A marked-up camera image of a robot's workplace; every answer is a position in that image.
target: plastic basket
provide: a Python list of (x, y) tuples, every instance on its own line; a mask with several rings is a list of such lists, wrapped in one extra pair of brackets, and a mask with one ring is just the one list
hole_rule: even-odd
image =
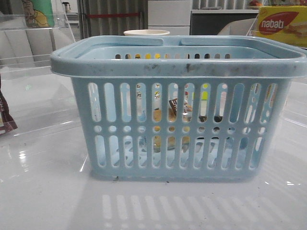
[(291, 78), (307, 76), (306, 51), (244, 36), (98, 36), (51, 63), (72, 78), (92, 167), (107, 176), (255, 175)]

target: chocolate bar wrapper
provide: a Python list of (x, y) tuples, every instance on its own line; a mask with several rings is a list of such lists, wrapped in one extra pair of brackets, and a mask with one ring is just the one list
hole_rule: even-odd
[(0, 75), (0, 135), (17, 129), (17, 125), (10, 115), (8, 104), (1, 92)]

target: white shelf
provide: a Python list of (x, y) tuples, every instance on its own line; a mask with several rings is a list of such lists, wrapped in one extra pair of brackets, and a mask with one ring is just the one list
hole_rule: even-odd
[(259, 10), (192, 10), (192, 14), (197, 13), (258, 13)]

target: white cabinet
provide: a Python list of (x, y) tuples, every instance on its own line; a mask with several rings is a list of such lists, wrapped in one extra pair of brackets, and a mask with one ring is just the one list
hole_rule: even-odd
[(189, 35), (191, 0), (149, 0), (148, 28), (164, 29), (170, 35)]

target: wafer snack packaging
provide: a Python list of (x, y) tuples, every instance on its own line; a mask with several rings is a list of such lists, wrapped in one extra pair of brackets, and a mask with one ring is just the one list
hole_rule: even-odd
[(307, 6), (261, 7), (252, 35), (307, 47)]

